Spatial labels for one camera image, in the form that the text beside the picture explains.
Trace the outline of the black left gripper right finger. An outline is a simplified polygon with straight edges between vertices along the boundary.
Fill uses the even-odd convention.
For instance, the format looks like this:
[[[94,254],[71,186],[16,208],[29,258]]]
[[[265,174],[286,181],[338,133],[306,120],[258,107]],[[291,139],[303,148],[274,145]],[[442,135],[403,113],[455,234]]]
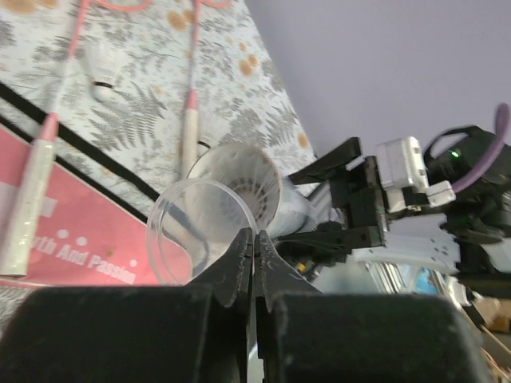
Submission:
[[[319,292],[282,259],[266,231],[255,240],[255,289],[258,297],[264,297],[266,307],[273,307],[284,293]]]

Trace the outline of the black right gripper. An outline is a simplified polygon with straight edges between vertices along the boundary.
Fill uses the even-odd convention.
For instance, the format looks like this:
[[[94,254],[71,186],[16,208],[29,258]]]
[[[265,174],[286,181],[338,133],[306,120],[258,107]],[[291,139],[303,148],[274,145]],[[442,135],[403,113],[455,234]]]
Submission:
[[[355,168],[345,169],[361,155],[360,139],[353,136],[288,176],[294,185],[303,185],[331,180],[338,173],[331,181],[331,200],[343,213],[344,227],[341,223],[321,223],[313,231],[280,236],[280,243],[314,248],[308,255],[316,263],[344,262],[353,250],[386,244],[388,219],[376,157],[367,156]]]

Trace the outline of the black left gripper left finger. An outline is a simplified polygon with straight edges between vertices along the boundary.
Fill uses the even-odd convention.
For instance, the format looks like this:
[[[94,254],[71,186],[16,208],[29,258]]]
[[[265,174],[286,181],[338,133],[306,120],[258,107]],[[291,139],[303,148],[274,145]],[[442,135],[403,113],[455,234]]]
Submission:
[[[252,229],[241,229],[224,254],[188,285],[210,286],[219,303],[234,303],[240,294],[247,295],[252,273],[253,242]]]

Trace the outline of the white shuttlecock tube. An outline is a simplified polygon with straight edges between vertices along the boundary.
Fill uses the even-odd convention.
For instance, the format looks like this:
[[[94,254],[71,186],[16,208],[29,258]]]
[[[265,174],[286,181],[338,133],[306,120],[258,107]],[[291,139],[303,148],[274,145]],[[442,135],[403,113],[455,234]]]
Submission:
[[[319,223],[315,207],[254,145],[220,144],[203,154],[188,176],[232,189],[247,204],[257,227],[273,239],[313,231]]]

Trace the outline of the clear plastic tube lid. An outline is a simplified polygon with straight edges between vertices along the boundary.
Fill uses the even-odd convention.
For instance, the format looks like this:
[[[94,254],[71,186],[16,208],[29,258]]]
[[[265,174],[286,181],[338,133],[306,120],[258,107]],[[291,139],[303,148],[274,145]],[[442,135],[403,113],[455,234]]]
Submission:
[[[183,286],[217,261],[242,229],[258,232],[247,204],[232,189],[201,178],[167,187],[149,214],[145,243],[162,285]]]

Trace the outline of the white shuttlecock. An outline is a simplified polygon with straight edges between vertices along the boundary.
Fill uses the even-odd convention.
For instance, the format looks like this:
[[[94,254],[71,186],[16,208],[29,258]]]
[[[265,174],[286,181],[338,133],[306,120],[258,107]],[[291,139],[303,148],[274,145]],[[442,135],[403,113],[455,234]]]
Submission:
[[[197,157],[201,157],[218,145],[219,122],[214,114],[202,110],[199,115],[199,136],[197,139]]]
[[[92,76],[92,94],[97,101],[105,102],[113,97],[123,54],[118,45],[105,39],[90,41],[85,46],[85,58]]]

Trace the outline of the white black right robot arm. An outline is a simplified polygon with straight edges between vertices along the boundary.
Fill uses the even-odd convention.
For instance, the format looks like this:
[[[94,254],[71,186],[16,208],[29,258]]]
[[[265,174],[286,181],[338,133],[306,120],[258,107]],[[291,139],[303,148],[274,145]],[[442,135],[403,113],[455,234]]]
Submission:
[[[498,256],[487,248],[510,237],[510,147],[497,149],[500,137],[476,125],[443,134],[464,137],[436,157],[430,150],[414,148],[412,153],[418,156],[420,176],[431,187],[470,178],[470,184],[446,202],[435,202],[425,187],[409,180],[388,179],[384,170],[395,174],[398,168],[385,165],[378,156],[367,156],[362,164],[347,169],[362,155],[360,140],[353,136],[290,176],[295,185],[327,182],[332,205],[343,213],[343,222],[326,221],[278,240],[314,248],[315,262],[328,263],[345,259],[355,249],[384,247],[395,220],[443,214],[446,220],[440,228],[454,237],[461,250],[455,266],[458,281],[479,294],[508,300],[510,265],[498,266]]]

